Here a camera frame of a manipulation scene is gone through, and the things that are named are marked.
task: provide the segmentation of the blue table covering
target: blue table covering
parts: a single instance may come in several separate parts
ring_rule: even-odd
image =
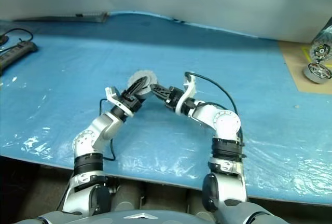
[[[39,47],[2,76],[2,156],[72,168],[72,140],[97,117],[105,87],[122,91],[148,69],[165,87],[183,88],[184,71],[194,71],[218,81],[238,106],[249,195],[332,204],[332,97],[298,92],[276,41],[131,14],[104,24],[1,26],[31,30]],[[13,32],[6,45],[26,36]],[[215,86],[197,79],[197,90],[195,98],[231,108]],[[152,97],[117,133],[117,160],[104,170],[201,188],[212,135]]]

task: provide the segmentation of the blue plastic sheet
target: blue plastic sheet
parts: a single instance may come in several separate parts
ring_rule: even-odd
[[[2,22],[3,30],[18,26],[35,34],[39,50],[2,76],[1,155],[72,168],[72,140],[98,116],[105,87],[122,91],[148,69],[163,86],[182,88],[184,71],[195,71],[218,81],[238,106],[249,195],[332,203],[332,97],[298,92],[276,41],[143,15],[105,24]],[[11,33],[11,43],[22,36]],[[195,98],[231,109],[215,86],[197,79],[197,90]],[[152,97],[117,133],[117,160],[104,170],[201,188],[212,135]]]

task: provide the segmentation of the wrinkled plastic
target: wrinkled plastic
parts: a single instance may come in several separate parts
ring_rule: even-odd
[[[218,81],[238,106],[249,195],[332,203],[332,98],[298,92],[276,42],[142,15],[105,24],[3,23],[14,26],[31,30],[39,50],[2,76],[1,155],[72,168],[72,140],[98,116],[105,87],[122,91],[134,72],[148,69],[161,85],[183,88],[184,71],[195,71]],[[197,79],[196,89],[195,98],[231,109],[215,86]],[[199,189],[212,136],[152,97],[117,133],[117,160],[104,170]]]

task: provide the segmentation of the gray floor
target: gray floor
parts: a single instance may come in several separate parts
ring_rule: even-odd
[[[34,218],[57,208],[71,172],[42,166],[38,177],[25,197],[16,221]],[[146,184],[147,201],[143,209],[169,209],[186,211],[186,195],[183,188]],[[294,203],[251,199],[275,215],[293,224],[331,223],[332,207],[301,205]]]

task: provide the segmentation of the brown cardboard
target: brown cardboard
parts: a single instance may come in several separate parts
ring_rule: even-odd
[[[325,84],[316,84],[303,74],[304,67],[312,62],[308,44],[280,41],[279,46],[297,90],[308,93],[332,94],[332,79]],[[325,62],[323,65],[332,69],[332,61]]]

